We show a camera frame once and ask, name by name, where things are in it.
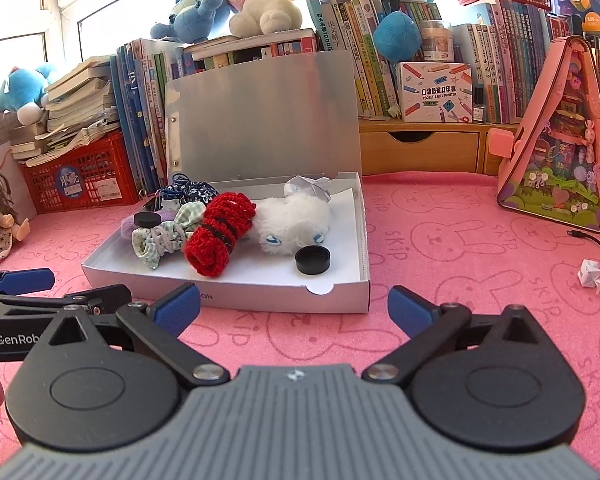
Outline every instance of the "pink toy case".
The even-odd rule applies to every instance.
[[[600,232],[600,87],[581,37],[552,41],[517,132],[489,140],[500,206]]]

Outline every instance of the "drawer handle cutout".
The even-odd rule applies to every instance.
[[[433,132],[388,132],[398,142],[421,142],[429,139]]]

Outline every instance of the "black cable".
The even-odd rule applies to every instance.
[[[570,231],[567,231],[567,234],[573,236],[574,238],[587,238],[589,240],[593,240],[595,243],[597,243],[600,246],[600,240],[598,240],[595,236],[592,236],[588,233],[584,233],[582,231],[570,230]]]

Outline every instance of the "rabbit pattern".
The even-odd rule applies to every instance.
[[[387,314],[392,285],[404,285],[435,303],[458,301],[476,314],[497,314],[509,303],[522,303],[568,355],[587,390],[584,429],[573,447],[590,463],[600,463],[600,294],[582,288],[576,277],[583,258],[600,261],[600,248],[568,237],[558,224],[497,207],[495,189],[493,177],[478,174],[365,177],[372,283],[368,314],[204,308],[180,339],[232,374],[245,364],[334,362],[351,363],[360,372],[407,340]],[[139,207],[34,218],[30,237],[0,269],[49,267],[56,274],[54,296],[88,288],[80,264]],[[515,250],[504,231],[517,241]],[[4,384],[18,367],[0,364]],[[4,408],[0,414],[2,463],[19,444]]]

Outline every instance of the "black lid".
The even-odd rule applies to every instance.
[[[296,267],[303,274],[322,274],[331,265],[331,253],[322,245],[309,245],[296,253]]]
[[[484,104],[484,88],[474,88],[474,104]]]
[[[138,227],[145,227],[147,229],[151,229],[152,227],[160,225],[161,222],[162,218],[160,217],[160,215],[152,211],[141,211],[134,215],[134,224]]]

